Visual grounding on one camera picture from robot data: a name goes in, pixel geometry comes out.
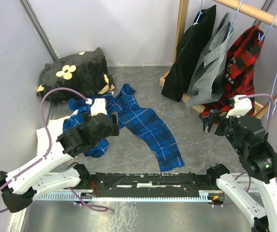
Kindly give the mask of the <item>red black plaid shirt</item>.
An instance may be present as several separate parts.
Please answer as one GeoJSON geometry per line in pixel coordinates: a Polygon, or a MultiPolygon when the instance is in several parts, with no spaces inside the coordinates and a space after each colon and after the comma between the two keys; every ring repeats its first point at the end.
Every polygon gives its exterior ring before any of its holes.
{"type": "Polygon", "coordinates": [[[211,110],[228,112],[232,109],[230,99],[235,95],[255,93],[254,67],[263,43],[263,32],[257,25],[248,28],[233,43],[227,52],[226,68],[222,78],[223,94],[218,101],[204,105],[200,118],[207,116],[211,110]]]}

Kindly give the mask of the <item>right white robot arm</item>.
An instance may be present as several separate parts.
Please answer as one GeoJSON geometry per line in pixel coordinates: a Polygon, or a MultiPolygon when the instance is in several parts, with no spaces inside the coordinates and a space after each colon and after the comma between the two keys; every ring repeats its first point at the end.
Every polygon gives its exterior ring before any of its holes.
{"type": "Polygon", "coordinates": [[[268,142],[268,133],[259,119],[244,115],[235,116],[211,110],[202,118],[203,130],[210,132],[217,124],[217,136],[225,136],[239,155],[239,161],[255,183],[264,208],[238,184],[229,174],[213,172],[206,176],[206,185],[220,188],[234,204],[249,218],[253,232],[277,232],[277,153],[268,142]]]}

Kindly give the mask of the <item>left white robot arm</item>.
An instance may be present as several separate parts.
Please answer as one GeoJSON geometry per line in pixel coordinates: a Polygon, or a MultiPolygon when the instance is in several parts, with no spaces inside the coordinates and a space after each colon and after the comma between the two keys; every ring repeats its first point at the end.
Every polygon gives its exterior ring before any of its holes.
{"type": "Polygon", "coordinates": [[[49,141],[46,153],[11,172],[0,171],[0,191],[6,210],[11,213],[27,208],[41,196],[65,188],[87,188],[91,174],[83,164],[54,175],[58,165],[95,148],[103,138],[119,135],[118,114],[111,116],[85,113],[85,122],[66,129],[57,140],[49,141]]]}

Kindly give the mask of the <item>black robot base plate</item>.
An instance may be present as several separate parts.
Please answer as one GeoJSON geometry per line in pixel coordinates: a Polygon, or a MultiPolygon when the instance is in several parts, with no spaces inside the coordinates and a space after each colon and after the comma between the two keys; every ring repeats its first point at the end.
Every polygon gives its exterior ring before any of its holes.
{"type": "Polygon", "coordinates": [[[201,190],[219,190],[208,174],[195,173],[95,173],[75,189],[112,198],[198,197],[201,190]]]}

